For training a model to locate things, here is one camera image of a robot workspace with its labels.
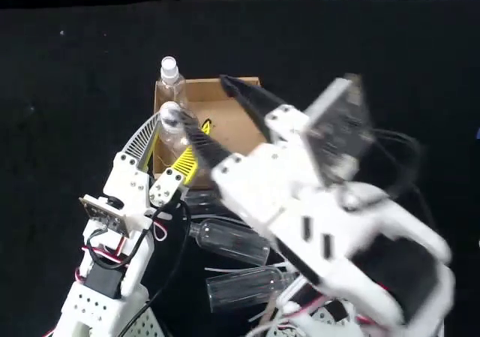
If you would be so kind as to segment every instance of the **white robotic arm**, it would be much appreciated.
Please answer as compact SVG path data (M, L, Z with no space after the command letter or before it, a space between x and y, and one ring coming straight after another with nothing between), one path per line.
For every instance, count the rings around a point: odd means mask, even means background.
M154 251L152 216L155 207L171 201L185 179L171 168L165 170L154 184L161 184L161 198L152 196L157 189L151 191L146 170L159 118L156 113L147 120L115 156L103 188L108 197L80 198L89 216L84 255L52 332L55 337L116 337L149 298L140 282ZM107 263L105 257L115 263ZM164 337L150 308L134 327L124 335Z
M260 87L230 77L222 83L271 141L247 156L230 153L183 116L223 204L316 293L350 301L386 335L434 335L452 306L450 250L385 192L347 182L374 141L358 85L337 79L301 113ZM277 302L282 310L287 301ZM315 335L309 317L290 320Z

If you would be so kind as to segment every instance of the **cardboard box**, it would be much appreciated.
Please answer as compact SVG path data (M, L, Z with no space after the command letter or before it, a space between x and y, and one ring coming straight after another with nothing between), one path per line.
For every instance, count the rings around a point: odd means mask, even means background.
M257 77L244 77L242 80L259 86ZM207 118L212 121L210 135L232 152L247 155L265 138L252 122L248 114L239 103L228 97L218 78L207 80L187 80L187 97L189 107L202 123ZM154 112L156 113L165 97L155 86ZM162 173L165 168L175 161L173 155L160 140L157 141L153 152L153 173ZM212 181L207 175L200 174L193 184L193 188L208 188Z

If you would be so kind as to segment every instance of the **circuit board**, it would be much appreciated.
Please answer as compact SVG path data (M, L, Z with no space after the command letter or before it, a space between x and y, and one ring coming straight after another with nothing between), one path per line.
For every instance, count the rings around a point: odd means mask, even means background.
M120 215L84 198L79 198L79 200L90 219L105 224L109 230L113 230L114 232L128 238L127 226Z
M374 141L359 80L337 78L305 114L309 122L301 138L319 178L326 186L353 178Z

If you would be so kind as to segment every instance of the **black table surface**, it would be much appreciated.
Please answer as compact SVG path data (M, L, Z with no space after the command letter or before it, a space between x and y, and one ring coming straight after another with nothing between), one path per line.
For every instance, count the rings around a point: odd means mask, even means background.
M475 335L479 8L480 0L362 0L0 12L3 335L55 326L81 258L77 198L101 194L115 153L152 113L165 55L187 78L258 76L298 108L335 77L360 73L375 125L427 151L418 183L457 278L447 333ZM172 266L173 242L157 246L150 290ZM204 266L238 265L190 243L157 316L175 336L241 335L259 309L210 314Z

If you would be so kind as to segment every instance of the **clear plastic bottle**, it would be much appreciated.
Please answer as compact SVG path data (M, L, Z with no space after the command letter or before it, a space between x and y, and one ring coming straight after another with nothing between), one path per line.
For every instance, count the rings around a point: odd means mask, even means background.
M269 241L250 228L212 218L190 226L190 235L201 248L255 266L265 265Z
M272 266L245 269L206 279L212 312L229 311L267 303L272 294L281 292L295 275Z
M163 102L174 101L182 108L188 109L187 83L179 72L175 58L168 56L162 59L157 86Z
M173 112L179 109L180 106L174 101L163 103L158 126L158 136L176 158L190 145L181 122Z

